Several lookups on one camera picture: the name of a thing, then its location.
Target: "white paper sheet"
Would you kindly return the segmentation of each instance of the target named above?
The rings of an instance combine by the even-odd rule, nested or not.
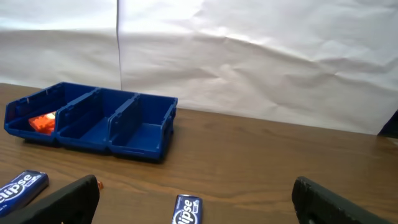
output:
[[[117,1],[2,0],[0,82],[120,89]]]
[[[398,109],[395,0],[120,0],[122,88],[377,134]]]

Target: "empty compartment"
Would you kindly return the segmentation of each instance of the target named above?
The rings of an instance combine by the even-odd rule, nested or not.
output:
[[[115,154],[161,159],[170,134],[177,99],[137,95],[110,121],[109,148]]]
[[[108,145],[109,119],[135,93],[96,89],[58,114],[58,140],[67,146],[104,151]]]
[[[12,135],[26,139],[52,142],[52,134],[35,131],[29,124],[29,118],[58,111],[79,96],[94,90],[92,86],[72,83],[58,83],[30,96],[9,103],[6,107],[4,129]]]

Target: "bin compartment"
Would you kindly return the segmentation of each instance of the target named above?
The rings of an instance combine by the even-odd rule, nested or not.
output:
[[[58,83],[30,96],[9,103],[6,107],[4,129],[12,135],[26,139],[53,142],[55,133],[36,132],[29,124],[29,118],[58,111],[95,87],[72,83]]]
[[[127,101],[111,118],[110,150],[125,156],[161,159],[173,131],[176,105],[176,98],[144,94]]]
[[[104,151],[108,146],[109,119],[135,93],[95,89],[59,111],[55,130],[67,146]]]

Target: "wooden table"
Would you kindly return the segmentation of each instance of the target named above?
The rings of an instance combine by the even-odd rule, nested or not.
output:
[[[2,127],[6,104],[37,90],[0,84]],[[177,194],[203,198],[203,224],[298,223],[300,175],[398,222],[398,147],[365,134],[178,110],[166,160],[149,164],[30,144],[1,128],[0,184],[25,169],[50,177],[37,199],[97,176],[105,188],[93,223],[171,223]]]

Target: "orange package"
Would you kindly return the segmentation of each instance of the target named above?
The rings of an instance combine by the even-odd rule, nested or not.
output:
[[[55,127],[55,111],[31,118],[29,124],[39,133],[51,134]]]

